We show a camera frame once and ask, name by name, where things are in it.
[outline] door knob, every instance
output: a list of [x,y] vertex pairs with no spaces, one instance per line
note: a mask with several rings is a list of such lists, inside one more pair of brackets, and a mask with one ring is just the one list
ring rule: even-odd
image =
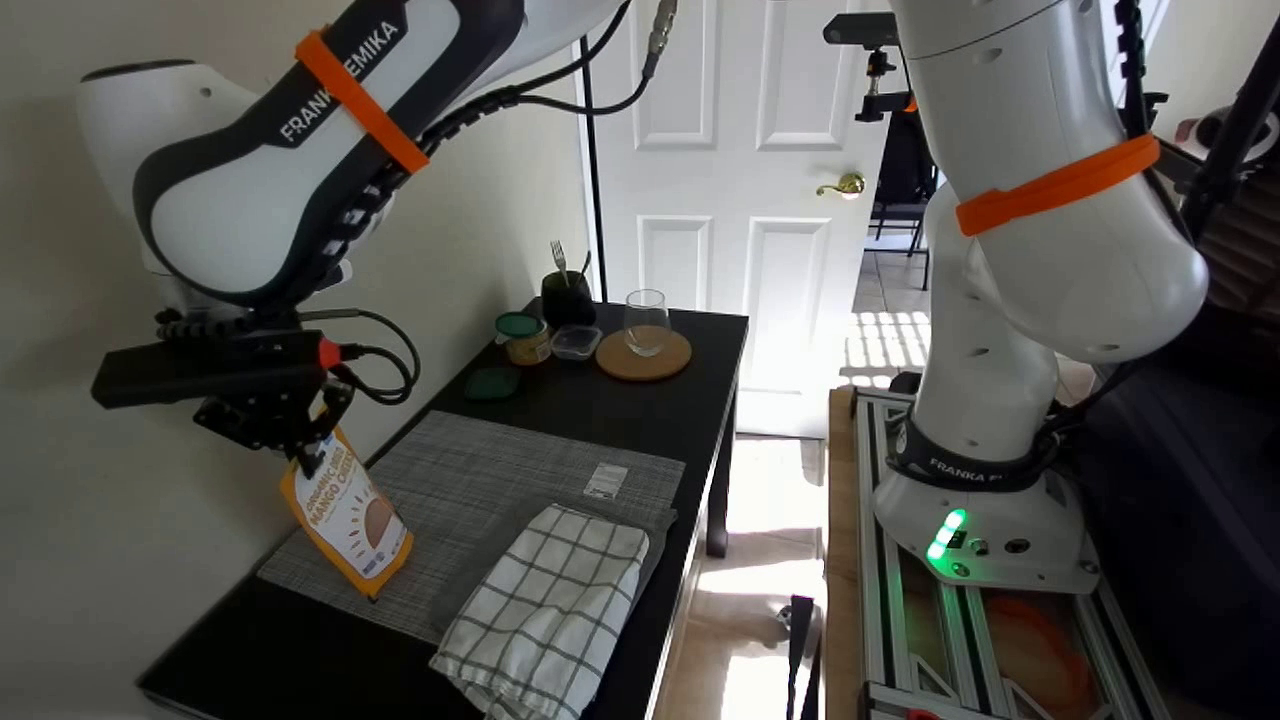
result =
[[839,172],[838,183],[822,183],[816,195],[839,195],[839,200],[859,200],[866,195],[866,175],[859,172]]

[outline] table leg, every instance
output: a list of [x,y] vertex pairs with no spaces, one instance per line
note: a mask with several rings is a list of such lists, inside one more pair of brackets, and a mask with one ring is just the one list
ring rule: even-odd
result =
[[710,556],[729,556],[729,473],[732,473],[732,432],[738,432],[738,401],[729,401],[721,448],[718,448],[718,474],[710,495]]

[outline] white door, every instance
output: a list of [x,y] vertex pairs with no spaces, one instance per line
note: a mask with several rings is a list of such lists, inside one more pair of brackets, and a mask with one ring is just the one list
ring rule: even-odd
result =
[[[640,75],[656,0],[591,65],[596,103]],[[824,434],[859,274],[880,124],[854,124],[866,50],[824,42],[857,0],[679,0],[644,99],[601,121],[608,290],[751,314],[742,432]],[[859,200],[822,195],[839,172]]]

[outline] dish towel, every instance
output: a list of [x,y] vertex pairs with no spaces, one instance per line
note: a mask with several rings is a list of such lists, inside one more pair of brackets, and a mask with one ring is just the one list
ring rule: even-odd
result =
[[637,605],[650,536],[545,509],[450,622],[432,666],[483,717],[578,720]]

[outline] orange band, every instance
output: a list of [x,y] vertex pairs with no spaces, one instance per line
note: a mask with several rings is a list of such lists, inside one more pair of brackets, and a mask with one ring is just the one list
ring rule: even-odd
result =
[[955,207],[965,235],[985,235],[999,225],[1011,225],[1020,214],[1040,214],[1065,204],[1078,204],[1083,195],[1097,195],[1105,188],[1125,183],[1128,175],[1153,168],[1160,158],[1155,136],[1137,136],[1117,149],[1105,149],[1097,157],[1083,157],[1078,165],[1065,165],[1047,175],[1038,175],[1033,183],[1020,183],[1011,193],[985,193]]
[[323,36],[314,32],[295,42],[295,60],[335,97],[352,121],[405,168],[429,168],[429,151],[362,89],[362,79],[329,50]]

